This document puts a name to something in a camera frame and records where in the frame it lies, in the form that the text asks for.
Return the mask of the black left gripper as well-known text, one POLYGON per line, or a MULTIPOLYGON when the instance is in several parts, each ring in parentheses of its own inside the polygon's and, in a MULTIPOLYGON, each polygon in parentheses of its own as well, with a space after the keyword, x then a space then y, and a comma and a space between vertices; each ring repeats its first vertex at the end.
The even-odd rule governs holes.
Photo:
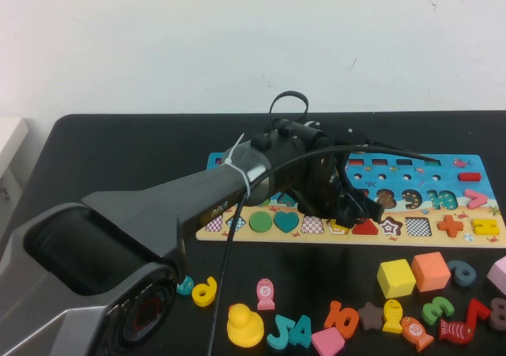
POLYGON ((335 221, 347 229, 366 219, 381 220, 384 207, 362 191, 352 191, 353 205, 346 204, 346 190, 338 169, 342 166, 342 150, 305 153, 296 163, 302 177, 292 186, 298 210, 308 216, 336 216, 335 221))

